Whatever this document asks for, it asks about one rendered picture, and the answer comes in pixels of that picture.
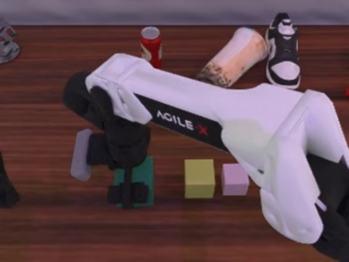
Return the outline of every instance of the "wooden table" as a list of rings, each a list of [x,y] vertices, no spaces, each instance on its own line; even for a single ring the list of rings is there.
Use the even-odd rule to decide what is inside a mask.
[[[265,221],[258,188],[222,198],[222,163],[231,156],[152,126],[155,206],[118,210],[106,202],[112,173],[94,169],[74,180],[70,161],[76,132],[91,126],[61,103],[67,78],[93,70],[113,53],[140,54],[140,27],[16,27],[20,57],[0,65],[0,149],[22,195],[0,210],[4,262],[325,262],[311,246],[274,231]],[[235,27],[161,27],[164,70],[193,77],[227,43]],[[265,27],[257,28],[264,33]],[[301,27],[300,91],[333,98],[349,138],[349,27]],[[265,62],[234,86],[265,82]],[[213,158],[217,194],[184,200],[183,160]]]

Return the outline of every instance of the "red object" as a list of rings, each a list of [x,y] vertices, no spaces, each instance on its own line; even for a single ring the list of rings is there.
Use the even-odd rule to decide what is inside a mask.
[[[162,44],[160,30],[153,26],[145,27],[141,32],[142,57],[154,68],[162,66]]]

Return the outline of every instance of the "black and white shoe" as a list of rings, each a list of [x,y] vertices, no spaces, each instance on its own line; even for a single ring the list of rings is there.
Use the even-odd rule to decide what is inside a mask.
[[[296,89],[300,83],[298,32],[287,13],[278,13],[266,33],[267,78],[272,85]]]

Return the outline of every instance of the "pink cube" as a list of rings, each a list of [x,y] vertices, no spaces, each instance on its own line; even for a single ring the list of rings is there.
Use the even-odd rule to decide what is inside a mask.
[[[249,176],[240,164],[223,164],[223,195],[246,195],[249,185]]]

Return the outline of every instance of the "gray background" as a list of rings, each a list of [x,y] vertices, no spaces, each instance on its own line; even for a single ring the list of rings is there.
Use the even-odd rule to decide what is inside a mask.
[[[279,11],[298,25],[349,24],[349,0],[0,0],[12,25],[266,25]]]

